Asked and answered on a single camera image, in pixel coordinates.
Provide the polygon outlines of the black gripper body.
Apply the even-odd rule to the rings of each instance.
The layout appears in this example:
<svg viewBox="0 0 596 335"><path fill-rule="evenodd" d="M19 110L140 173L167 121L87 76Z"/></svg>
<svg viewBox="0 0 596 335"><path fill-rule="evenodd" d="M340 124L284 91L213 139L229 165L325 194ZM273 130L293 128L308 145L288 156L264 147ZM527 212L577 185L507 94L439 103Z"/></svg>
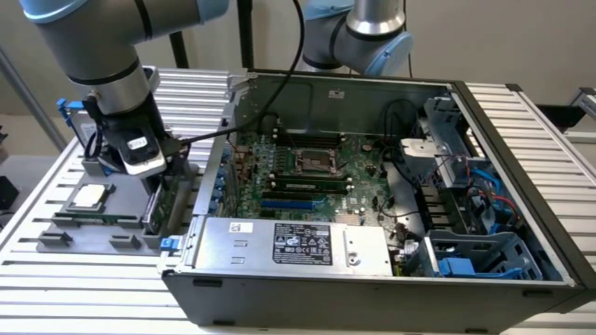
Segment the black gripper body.
<svg viewBox="0 0 596 335"><path fill-rule="evenodd" d="M109 170L141 179L180 174L189 145L165 130L153 95L129 111L115 114L104 114L101 101L96 95L95 158Z"/></svg>

